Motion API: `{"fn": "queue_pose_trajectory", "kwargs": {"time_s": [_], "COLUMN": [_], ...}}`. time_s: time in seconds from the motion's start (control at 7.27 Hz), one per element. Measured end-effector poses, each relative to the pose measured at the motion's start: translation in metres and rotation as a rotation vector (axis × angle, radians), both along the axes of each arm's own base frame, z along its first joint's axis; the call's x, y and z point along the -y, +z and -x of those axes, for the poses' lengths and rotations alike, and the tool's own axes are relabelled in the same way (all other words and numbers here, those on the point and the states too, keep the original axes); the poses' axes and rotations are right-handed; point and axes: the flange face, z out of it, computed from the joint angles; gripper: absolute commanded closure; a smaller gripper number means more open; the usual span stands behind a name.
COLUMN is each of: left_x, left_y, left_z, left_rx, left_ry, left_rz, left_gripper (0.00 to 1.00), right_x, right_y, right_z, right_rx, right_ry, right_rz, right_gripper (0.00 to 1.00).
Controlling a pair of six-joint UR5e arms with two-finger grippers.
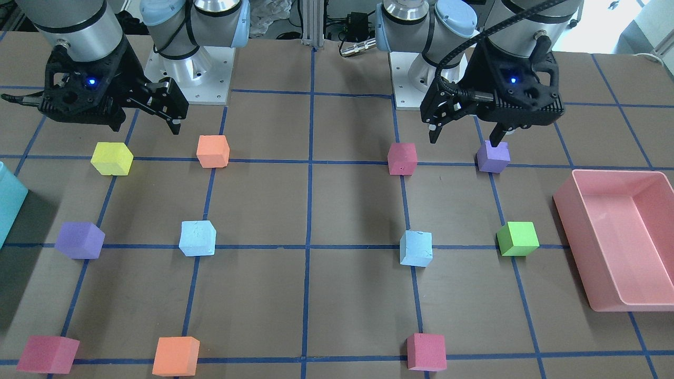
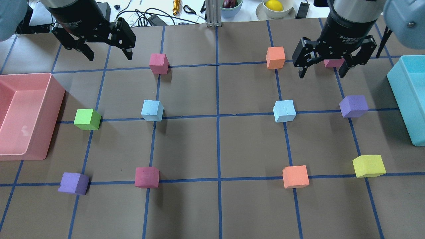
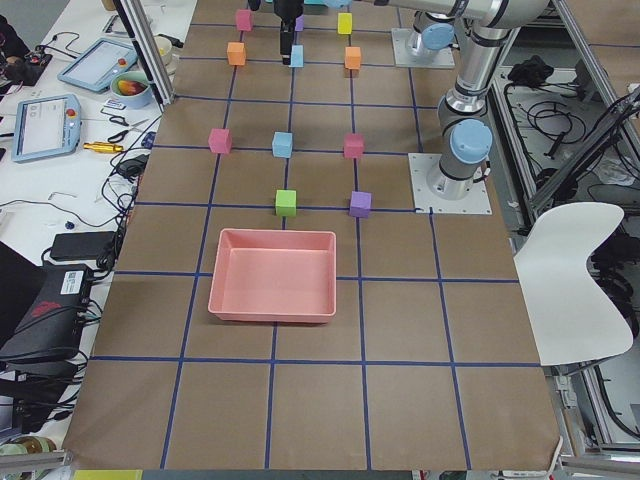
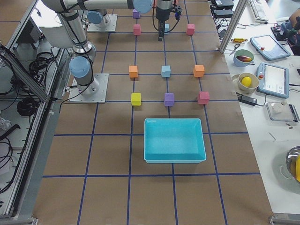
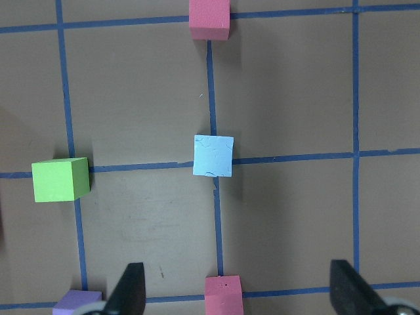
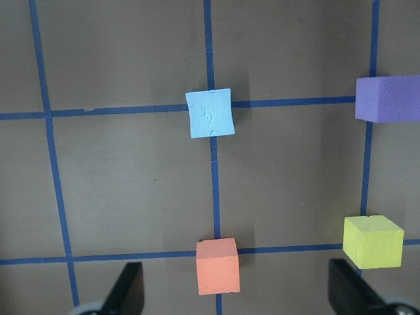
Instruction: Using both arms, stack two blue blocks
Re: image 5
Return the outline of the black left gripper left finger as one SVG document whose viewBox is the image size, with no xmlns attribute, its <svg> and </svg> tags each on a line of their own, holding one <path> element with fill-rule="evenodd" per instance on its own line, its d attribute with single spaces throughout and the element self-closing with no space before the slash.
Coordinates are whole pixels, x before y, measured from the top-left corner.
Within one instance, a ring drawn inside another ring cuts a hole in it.
<svg viewBox="0 0 420 315">
<path fill-rule="evenodd" d="M 129 263 L 104 306 L 105 314 L 141 315 L 146 307 L 144 264 Z"/>
</svg>

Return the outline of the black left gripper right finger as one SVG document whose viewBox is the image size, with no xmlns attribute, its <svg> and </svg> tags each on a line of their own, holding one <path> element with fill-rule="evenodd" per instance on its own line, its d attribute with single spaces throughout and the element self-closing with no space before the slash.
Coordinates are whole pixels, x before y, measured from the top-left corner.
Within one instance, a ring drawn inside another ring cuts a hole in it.
<svg viewBox="0 0 420 315">
<path fill-rule="evenodd" d="M 346 260 L 329 268 L 329 298 L 336 314 L 388 314 L 388 306 Z"/>
</svg>

